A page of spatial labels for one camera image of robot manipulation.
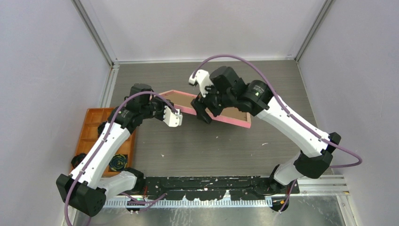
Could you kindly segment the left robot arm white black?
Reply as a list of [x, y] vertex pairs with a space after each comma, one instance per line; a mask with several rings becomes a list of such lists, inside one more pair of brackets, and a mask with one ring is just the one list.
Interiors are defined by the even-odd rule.
[[169, 127], [182, 124], [181, 111], [151, 86], [135, 84], [130, 95], [113, 109], [103, 131], [89, 153], [69, 175], [60, 174], [56, 186], [64, 202], [64, 216], [68, 225], [68, 208], [94, 217], [105, 202], [124, 191], [138, 195], [144, 190], [139, 171], [127, 168], [116, 176], [102, 179], [103, 172], [121, 145], [145, 119], [155, 118]]

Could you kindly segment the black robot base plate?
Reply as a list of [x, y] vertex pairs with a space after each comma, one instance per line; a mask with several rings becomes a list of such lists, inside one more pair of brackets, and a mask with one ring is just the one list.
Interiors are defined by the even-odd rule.
[[125, 193], [140, 195], [149, 199], [159, 198], [180, 201], [221, 200], [227, 195], [233, 201], [263, 200], [266, 196], [286, 196], [290, 185], [280, 188], [269, 187], [269, 179], [262, 176], [211, 176], [211, 177], [145, 177], [138, 185]]

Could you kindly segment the brown frame backing board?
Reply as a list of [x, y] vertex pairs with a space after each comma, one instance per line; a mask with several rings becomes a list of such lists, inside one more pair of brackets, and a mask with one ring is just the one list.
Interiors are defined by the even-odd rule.
[[206, 105], [205, 110], [208, 109], [213, 114], [214, 117], [219, 116], [222, 113], [223, 109], [229, 108], [229, 107], [226, 107], [225, 105], [223, 105], [223, 103], [217, 104], [215, 100], [212, 100], [212, 99], [208, 100], [208, 98], [203, 98], [200, 93], [196, 94], [196, 95], [197, 95], [197, 97], [194, 100], [198, 100], [200, 102], [200, 107], [202, 106], [202, 104]]

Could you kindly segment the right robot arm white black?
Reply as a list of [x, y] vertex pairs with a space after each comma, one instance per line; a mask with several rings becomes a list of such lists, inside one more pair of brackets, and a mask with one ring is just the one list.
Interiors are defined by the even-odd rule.
[[233, 107], [274, 126], [300, 148], [299, 154], [276, 166], [270, 175], [268, 185], [274, 193], [281, 193], [300, 177], [319, 178], [329, 168], [335, 147], [323, 139], [337, 145], [341, 137], [335, 132], [317, 131], [307, 121], [296, 122], [301, 117], [264, 81], [245, 83], [231, 67], [221, 66], [212, 73], [198, 70], [189, 77], [189, 84], [199, 86], [200, 93], [191, 102], [199, 120], [210, 124], [225, 108]]

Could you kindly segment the pink wooden picture frame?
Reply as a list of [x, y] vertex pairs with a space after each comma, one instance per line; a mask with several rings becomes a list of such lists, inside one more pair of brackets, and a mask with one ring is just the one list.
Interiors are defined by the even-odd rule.
[[[175, 108], [178, 108], [183, 113], [196, 115], [196, 111], [191, 105], [191, 101], [194, 100], [197, 95], [189, 94], [178, 90], [169, 90], [160, 93], [165, 99], [170, 100], [174, 103]], [[207, 109], [206, 112], [209, 114], [212, 120], [228, 123], [231, 125], [250, 128], [251, 127], [251, 115], [250, 113], [240, 112], [237, 108], [229, 107], [223, 109], [219, 116], [214, 117], [213, 114]]]

